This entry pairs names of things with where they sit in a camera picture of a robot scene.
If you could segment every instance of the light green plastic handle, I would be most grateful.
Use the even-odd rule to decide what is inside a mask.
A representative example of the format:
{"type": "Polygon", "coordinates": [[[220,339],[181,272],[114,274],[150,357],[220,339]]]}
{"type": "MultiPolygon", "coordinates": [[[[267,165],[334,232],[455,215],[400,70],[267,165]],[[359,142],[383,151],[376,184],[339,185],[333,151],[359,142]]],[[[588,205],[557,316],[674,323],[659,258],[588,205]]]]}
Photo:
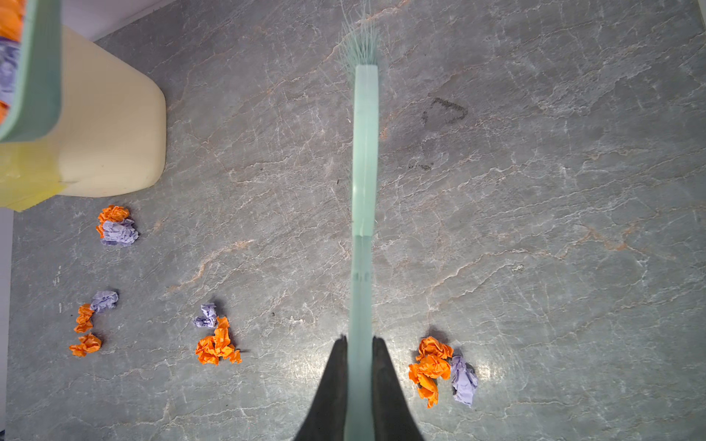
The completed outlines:
{"type": "Polygon", "coordinates": [[[346,441],[374,441],[372,240],[378,178],[378,67],[356,66],[353,101],[353,262],[346,441]]]}

